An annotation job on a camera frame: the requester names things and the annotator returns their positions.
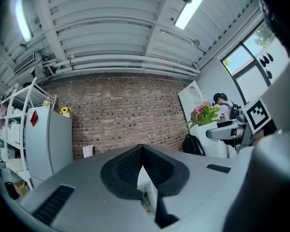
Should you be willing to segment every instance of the red sticker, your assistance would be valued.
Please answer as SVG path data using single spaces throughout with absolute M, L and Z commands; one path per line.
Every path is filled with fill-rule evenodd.
M 32 124 L 33 127 L 35 126 L 35 124 L 37 123 L 37 121 L 38 121 L 38 113 L 37 113 L 37 111 L 34 111 L 32 117 L 30 119 L 30 122 L 31 122 L 31 124 Z

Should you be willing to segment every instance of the ceiling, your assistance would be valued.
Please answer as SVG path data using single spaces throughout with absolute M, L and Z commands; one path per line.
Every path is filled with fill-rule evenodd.
M 103 54 L 147 56 L 194 70 L 193 63 L 206 55 L 252 2 L 203 0 L 181 30 L 174 26 L 185 5 L 181 0 L 23 0 L 33 33 L 27 49 L 20 47 L 25 42 L 13 6 L 5 6 L 0 11 L 0 95 L 13 84 L 13 67 L 32 52 L 59 61 Z M 194 40 L 200 45 L 193 46 Z

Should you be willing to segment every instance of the corrugated metal ceiling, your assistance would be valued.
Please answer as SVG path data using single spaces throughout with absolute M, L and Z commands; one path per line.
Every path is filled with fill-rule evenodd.
M 12 9 L 5 12 L 0 44 L 14 65 L 32 52 L 54 58 L 39 21 L 36 1 L 23 0 L 33 39 L 27 50 Z M 221 38 L 253 0 L 204 0 L 184 30 L 174 22 L 181 0 L 48 0 L 51 18 L 69 58 L 99 54 L 146 55 L 180 62 L 191 68 Z M 192 46 L 198 39 L 199 47 Z M 0 56 L 0 80 L 7 86 L 12 66 Z M 0 85 L 0 94 L 5 93 Z

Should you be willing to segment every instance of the sky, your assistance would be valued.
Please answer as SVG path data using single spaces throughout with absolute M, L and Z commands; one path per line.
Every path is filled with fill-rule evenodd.
M 262 47 L 255 44 L 255 39 L 257 39 L 258 36 L 252 35 L 246 42 L 245 46 L 253 53 L 258 53 Z M 228 67 L 231 70 L 231 73 L 236 71 L 237 68 L 241 67 L 243 64 L 245 64 L 248 60 L 252 59 L 252 57 L 247 53 L 247 51 L 240 47 L 238 48 L 231 56 L 228 57 L 231 60 L 231 63 L 228 65 Z

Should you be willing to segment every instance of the ceiling light fixture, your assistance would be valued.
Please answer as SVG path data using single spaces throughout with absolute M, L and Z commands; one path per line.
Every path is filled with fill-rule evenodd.
M 175 26 L 179 27 L 180 29 L 184 29 L 202 1 L 203 0 L 192 0 L 191 3 L 186 3 L 185 8 L 175 22 Z
M 33 35 L 25 18 L 22 0 L 15 1 L 15 16 L 20 32 L 23 35 L 25 42 L 28 42 L 32 39 Z

